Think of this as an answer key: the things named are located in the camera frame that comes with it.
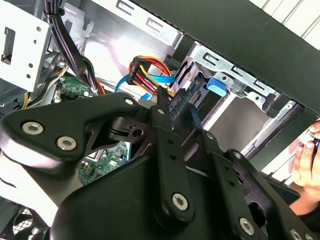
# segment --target black wire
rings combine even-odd
[[[55,17],[50,17],[47,14],[46,20],[49,24],[53,24],[52,28],[52,37],[64,57],[65,61],[71,68],[71,70],[76,74],[79,80],[88,85],[88,76],[87,79],[84,77],[84,72],[86,66],[82,59],[81,54],[72,38],[70,37],[62,19],[59,15],[59,1],[58,0],[43,0],[44,11],[49,15],[55,15]]]
[[[95,93],[96,95],[102,94],[96,82],[92,63],[87,58],[83,59],[62,21],[59,2],[59,0],[43,0],[43,9],[47,13],[45,14],[46,20],[49,24],[53,24],[52,37],[64,60],[79,81],[94,90],[98,90]]]

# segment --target black panel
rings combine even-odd
[[[248,0],[134,0],[320,115],[320,52]]]

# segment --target black plastic bracket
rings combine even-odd
[[[293,230],[300,236],[309,234],[313,239],[317,239],[240,152],[230,149],[224,156],[231,160],[241,179],[250,186],[245,195],[246,202],[248,205],[257,203],[262,209],[269,239],[292,239]]]

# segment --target screw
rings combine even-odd
[[[37,123],[35,121],[28,121],[22,125],[22,130],[26,134],[38,135],[44,131],[44,127],[40,123]]]
[[[130,99],[126,99],[125,102],[126,102],[127,104],[129,104],[129,105],[133,105],[133,104],[134,104],[134,102],[131,101]]]
[[[160,108],[158,108],[158,113],[165,114],[165,112],[163,110],[161,110]]]
[[[236,156],[237,159],[241,158],[241,155],[238,152],[235,151],[233,154]]]
[[[308,233],[305,234],[306,240],[314,240]]]
[[[185,211],[188,209],[188,201],[185,196],[180,193],[173,194],[172,202],[180,211]]]
[[[77,147],[77,142],[72,137],[62,136],[56,141],[57,146],[64,151],[72,151]]]
[[[301,236],[295,229],[291,229],[290,232],[294,240],[302,240]]]
[[[206,135],[207,135],[208,138],[210,138],[210,139],[215,139],[215,137],[214,137],[210,132],[207,132]]]
[[[247,219],[242,217],[240,218],[239,223],[243,231],[245,231],[248,235],[253,236],[255,234],[254,227]]]

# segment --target red wire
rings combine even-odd
[[[148,61],[154,63],[158,67],[160,67],[164,72],[166,72],[167,75],[170,75],[168,70],[163,66],[161,62],[158,62],[157,60],[151,59],[151,58],[146,58]]]
[[[140,73],[136,73],[136,75],[138,76],[138,78],[145,84],[145,85],[147,85],[150,89],[152,89],[153,91],[155,91],[156,89],[155,89],[155,87],[154,86],[152,86],[151,85],[151,83],[149,83],[147,80],[145,80],[144,79],[144,77],[143,76],[141,76],[141,74]]]

